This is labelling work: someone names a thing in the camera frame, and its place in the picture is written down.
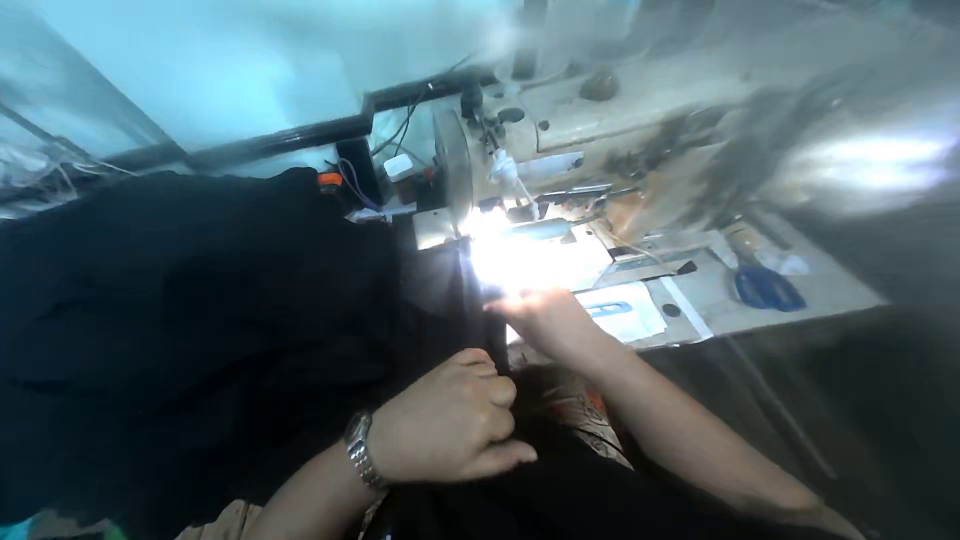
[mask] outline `wristwatch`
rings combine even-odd
[[[370,453],[367,452],[367,434],[372,423],[373,417],[368,411],[354,414],[347,424],[344,442],[347,443],[347,455],[353,462],[353,468],[363,482],[373,489],[383,489],[387,487],[387,481],[376,473]]]

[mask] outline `forearm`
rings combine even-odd
[[[606,361],[586,375],[660,466],[749,514],[776,517],[821,505],[810,490],[632,351],[605,344],[600,354]]]
[[[354,471],[343,441],[300,468],[257,516],[248,540],[340,539],[376,501]]]

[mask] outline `blue scissors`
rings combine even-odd
[[[740,300],[749,307],[784,312],[806,308],[806,300],[787,278],[765,266],[747,264],[743,258],[733,283]]]

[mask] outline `left hand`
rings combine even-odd
[[[491,477],[537,460],[514,432],[516,386],[484,351],[467,349],[373,414],[367,438],[376,472],[389,482]]]

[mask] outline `hand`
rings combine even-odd
[[[525,293],[491,302],[484,310],[500,313],[528,345],[588,379],[610,351],[623,350],[565,289]]]
[[[390,482],[491,477],[537,451],[514,432],[514,382],[487,353],[467,349],[440,364],[373,414],[367,437],[376,472]]]

